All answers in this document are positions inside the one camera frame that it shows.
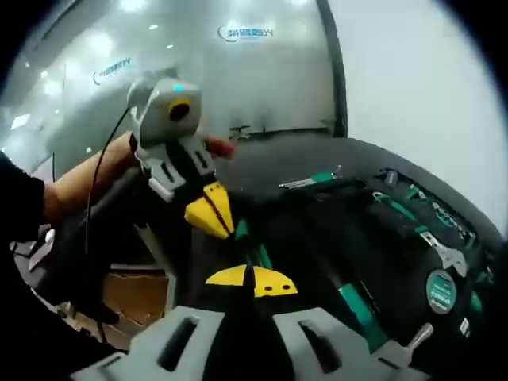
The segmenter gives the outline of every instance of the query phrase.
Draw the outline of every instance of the round sticker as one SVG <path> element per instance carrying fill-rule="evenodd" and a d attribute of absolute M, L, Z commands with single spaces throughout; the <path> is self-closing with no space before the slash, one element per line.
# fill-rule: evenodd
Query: round sticker
<path fill-rule="evenodd" d="M 450 312 L 457 299 L 457 289 L 452 277 L 444 270 L 434 270 L 427 278 L 426 286 L 429 306 L 436 314 Z"/>

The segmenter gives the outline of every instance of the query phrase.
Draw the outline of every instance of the wooden floor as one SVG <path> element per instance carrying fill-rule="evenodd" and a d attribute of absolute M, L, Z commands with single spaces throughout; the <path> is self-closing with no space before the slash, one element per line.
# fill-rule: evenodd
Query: wooden floor
<path fill-rule="evenodd" d="M 109 274 L 104 284 L 104 303 L 120 315 L 115 326 L 104 325 L 114 347 L 129 349 L 133 336 L 160 319 L 166 303 L 167 278 L 161 274 Z M 95 321 L 82 314 L 66 318 L 73 328 L 87 329 L 100 340 Z"/>

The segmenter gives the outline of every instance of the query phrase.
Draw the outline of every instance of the wall logo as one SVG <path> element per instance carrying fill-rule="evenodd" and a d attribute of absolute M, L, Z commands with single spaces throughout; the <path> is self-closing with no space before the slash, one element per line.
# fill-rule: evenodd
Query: wall logo
<path fill-rule="evenodd" d="M 262 37 L 273 37 L 273 29 L 262 28 L 230 28 L 227 25 L 219 26 L 217 34 L 222 40 L 227 42 L 237 42 L 238 40 L 251 40 Z"/>
<path fill-rule="evenodd" d="M 94 82 L 96 85 L 100 85 L 106 79 L 116 74 L 118 71 L 123 69 L 125 66 L 130 64 L 130 57 L 124 58 L 118 62 L 115 62 L 111 66 L 102 69 L 101 71 L 94 72 Z"/>

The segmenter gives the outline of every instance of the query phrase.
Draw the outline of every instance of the person's arm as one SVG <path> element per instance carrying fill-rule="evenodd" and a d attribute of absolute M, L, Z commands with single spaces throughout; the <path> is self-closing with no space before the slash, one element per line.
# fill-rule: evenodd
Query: person's arm
<path fill-rule="evenodd" d="M 129 145 L 130 136 L 131 132 L 125 133 L 108 145 L 94 185 L 93 200 L 104 195 L 113 183 L 134 165 L 135 159 Z M 97 152 L 54 183 L 45 184 L 44 220 L 46 222 L 60 221 L 63 217 L 87 207 L 88 194 L 100 155 L 101 153 Z"/>

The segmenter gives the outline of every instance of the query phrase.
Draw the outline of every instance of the black table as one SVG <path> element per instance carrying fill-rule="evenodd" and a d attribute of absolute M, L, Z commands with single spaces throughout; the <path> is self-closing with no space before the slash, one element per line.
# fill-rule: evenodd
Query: black table
<path fill-rule="evenodd" d="M 425 169 L 374 144 L 352 138 L 330 138 L 313 133 L 284 134 L 270 140 L 239 141 L 232 160 L 217 160 L 217 177 L 229 191 L 271 197 L 279 184 L 318 172 L 368 175 L 394 169 L 422 185 L 472 224 L 478 238 L 497 252 L 502 236 L 494 224 L 459 192 Z"/>

